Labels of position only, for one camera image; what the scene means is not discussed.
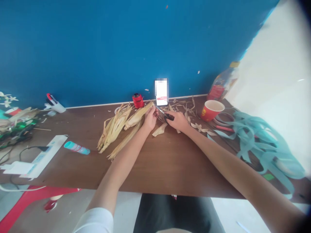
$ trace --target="floor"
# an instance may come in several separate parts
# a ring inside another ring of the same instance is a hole
[[[95,190],[81,190],[60,198],[54,210],[46,213],[47,199],[29,205],[9,233],[70,233],[87,208]],[[114,233],[132,233],[138,213],[140,193],[119,192],[114,216]],[[269,233],[258,212],[247,200],[212,198],[226,233]],[[295,204],[306,213],[310,206]]]
[[[81,190],[64,195],[54,210],[48,214],[43,210],[47,199],[29,205],[21,214],[9,233],[68,233],[72,232],[87,208],[95,190]],[[140,203],[140,193],[119,192],[114,216],[114,233],[133,232]]]

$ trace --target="paper flower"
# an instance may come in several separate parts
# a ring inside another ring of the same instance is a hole
[[[6,100],[4,103],[0,103],[0,104],[4,105],[5,107],[9,107],[10,103],[11,101]]]
[[[19,100],[16,99],[16,97],[12,97],[12,96],[8,97],[8,99],[9,99],[10,101],[13,101],[13,100],[19,101]]]
[[[0,92],[0,97],[6,97],[7,95],[3,94],[3,92]]]

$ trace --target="white cup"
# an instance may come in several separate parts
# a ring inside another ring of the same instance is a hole
[[[57,104],[51,106],[51,109],[53,109],[59,113],[63,113],[64,111],[66,111],[66,109],[59,102]]]

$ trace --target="dark pants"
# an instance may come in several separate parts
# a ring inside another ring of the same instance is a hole
[[[204,197],[142,194],[134,233],[156,233],[179,228],[191,233],[207,233],[210,214]]]

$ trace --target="phone screen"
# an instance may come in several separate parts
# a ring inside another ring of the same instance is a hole
[[[168,102],[168,80],[156,79],[155,81],[155,99],[158,106],[167,105]]]

